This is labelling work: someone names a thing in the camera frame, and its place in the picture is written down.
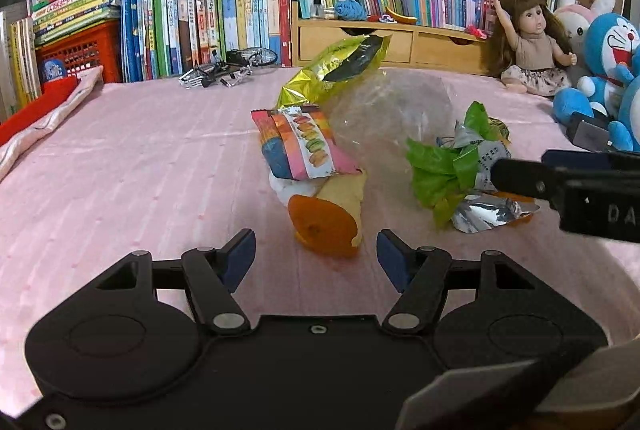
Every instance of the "yellow foil wrapper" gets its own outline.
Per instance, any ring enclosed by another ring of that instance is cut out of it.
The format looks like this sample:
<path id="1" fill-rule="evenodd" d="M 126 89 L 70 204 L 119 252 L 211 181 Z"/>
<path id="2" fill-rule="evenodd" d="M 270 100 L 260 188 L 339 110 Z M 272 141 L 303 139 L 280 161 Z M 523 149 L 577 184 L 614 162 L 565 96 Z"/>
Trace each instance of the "yellow foil wrapper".
<path id="1" fill-rule="evenodd" d="M 330 97 L 340 93 L 345 87 L 354 85 L 380 68 L 389 48 L 390 36 L 382 38 L 382 45 L 372 57 L 369 65 L 354 78 L 341 82 L 328 82 L 324 78 L 340 67 L 356 49 L 369 38 L 369 35 L 353 36 L 332 44 L 308 66 L 300 70 L 281 89 L 275 108 L 300 106 L 303 104 L 322 104 Z"/>

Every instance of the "wooden drawer box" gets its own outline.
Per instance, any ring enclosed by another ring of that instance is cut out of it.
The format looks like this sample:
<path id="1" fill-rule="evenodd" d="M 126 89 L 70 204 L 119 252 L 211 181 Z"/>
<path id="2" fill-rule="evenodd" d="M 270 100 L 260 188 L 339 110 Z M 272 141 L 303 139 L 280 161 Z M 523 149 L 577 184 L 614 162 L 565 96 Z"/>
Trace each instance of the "wooden drawer box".
<path id="1" fill-rule="evenodd" d="M 483 50 L 486 43 L 455 30 L 345 20 L 298 19 L 292 6 L 293 65 L 304 66 L 330 45 L 355 35 L 391 36 L 385 65 L 487 74 Z"/>

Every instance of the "beige doll top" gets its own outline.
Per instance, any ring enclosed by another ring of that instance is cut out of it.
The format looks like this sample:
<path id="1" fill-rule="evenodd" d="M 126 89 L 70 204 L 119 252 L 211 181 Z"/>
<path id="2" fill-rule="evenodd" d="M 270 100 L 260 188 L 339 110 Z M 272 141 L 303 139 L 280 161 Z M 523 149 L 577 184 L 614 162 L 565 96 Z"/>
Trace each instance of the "beige doll top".
<path id="1" fill-rule="evenodd" d="M 516 66 L 533 71 L 551 69 L 554 64 L 556 39 L 546 33 L 519 33 Z"/>

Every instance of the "doll's hair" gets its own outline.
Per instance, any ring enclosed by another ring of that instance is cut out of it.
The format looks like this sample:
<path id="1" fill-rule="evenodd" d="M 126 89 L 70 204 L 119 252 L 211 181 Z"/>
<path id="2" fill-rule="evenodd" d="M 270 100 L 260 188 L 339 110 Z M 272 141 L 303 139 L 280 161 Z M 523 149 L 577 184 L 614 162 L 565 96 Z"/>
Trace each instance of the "doll's hair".
<path id="1" fill-rule="evenodd" d="M 571 52 L 571 44 L 566 36 L 564 26 L 546 7 L 546 0 L 500 0 L 502 9 L 511 17 L 511 23 L 520 34 L 520 17 L 524 12 L 540 6 L 546 20 L 545 33 L 556 39 L 558 46 L 565 53 Z M 509 66 L 515 64 L 515 52 L 511 49 L 500 20 L 495 19 L 494 34 L 489 39 L 489 71 L 492 76 L 499 77 Z"/>

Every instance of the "banana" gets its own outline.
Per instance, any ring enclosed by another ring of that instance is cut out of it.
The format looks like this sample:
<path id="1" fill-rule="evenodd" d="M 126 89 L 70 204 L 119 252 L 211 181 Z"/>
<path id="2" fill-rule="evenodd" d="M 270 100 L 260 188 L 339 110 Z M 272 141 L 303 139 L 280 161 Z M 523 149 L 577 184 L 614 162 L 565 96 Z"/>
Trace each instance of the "banana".
<path id="1" fill-rule="evenodd" d="M 392 19 L 395 20 L 395 22 L 398 22 L 399 24 L 410 24 L 414 26 L 415 23 L 418 22 L 418 19 L 416 19 L 415 17 L 406 17 L 400 14 L 396 14 L 393 10 L 390 10 L 389 8 L 386 9 L 386 14 L 388 16 L 391 16 Z"/>

